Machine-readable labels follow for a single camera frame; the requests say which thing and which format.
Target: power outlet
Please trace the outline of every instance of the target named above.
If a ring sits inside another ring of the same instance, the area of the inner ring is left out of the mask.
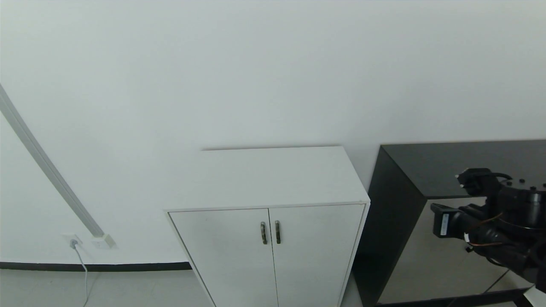
[[[99,238],[94,237],[91,239],[91,243],[100,250],[110,250],[116,245],[109,234],[105,234]]]
[[[82,245],[83,242],[78,238],[78,236],[75,233],[62,233],[61,236],[64,238],[64,240],[70,245],[70,241],[76,240],[78,241],[78,245]]]

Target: metal handle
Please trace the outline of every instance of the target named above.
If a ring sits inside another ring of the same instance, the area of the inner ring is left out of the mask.
[[[262,230],[262,242],[263,242],[264,244],[267,244],[267,243],[268,243],[268,240],[267,240],[267,238],[265,237],[265,222],[262,222],[262,223],[260,224],[260,229]]]
[[[281,225],[275,221],[275,235],[277,236],[277,244],[281,243]]]

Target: orange wire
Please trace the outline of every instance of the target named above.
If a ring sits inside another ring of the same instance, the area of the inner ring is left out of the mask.
[[[479,227],[479,226],[481,226],[481,225],[483,225],[483,224],[485,224],[485,223],[487,223],[487,222],[490,222],[490,221],[492,221],[492,220],[495,220],[495,219],[501,217],[501,215],[502,215],[503,213],[504,213],[504,212],[501,212],[501,213],[499,213],[497,216],[494,216],[494,217],[492,217],[492,218],[490,218],[490,219],[483,220],[483,221],[481,221],[481,222],[479,222],[479,223],[476,223],[476,225],[470,227],[470,228],[466,231],[466,233],[470,233],[470,231],[473,230],[474,228]],[[468,242],[468,244],[470,244],[470,245],[472,245],[472,246],[495,246],[495,245],[502,245],[502,244],[504,244],[504,243],[502,243],[502,242],[493,242],[493,243],[486,243],[486,244],[475,244],[475,243],[470,243],[470,242]]]

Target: cabinet top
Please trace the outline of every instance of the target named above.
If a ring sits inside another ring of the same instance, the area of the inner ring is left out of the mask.
[[[341,146],[202,151],[191,176],[167,211],[370,202]]]

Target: black baseboard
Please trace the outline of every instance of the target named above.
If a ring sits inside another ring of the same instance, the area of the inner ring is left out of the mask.
[[[395,304],[378,304],[381,307],[474,307],[493,305],[505,302],[514,302],[521,297],[524,297],[527,289],[516,289],[499,292],[491,292],[479,294],[475,296],[465,296],[457,298],[442,298],[432,300],[422,300],[419,302],[395,303]]]
[[[137,263],[137,264],[86,264],[90,272],[136,272],[191,270],[189,262]],[[0,262],[0,269],[31,271],[84,271],[81,264]]]

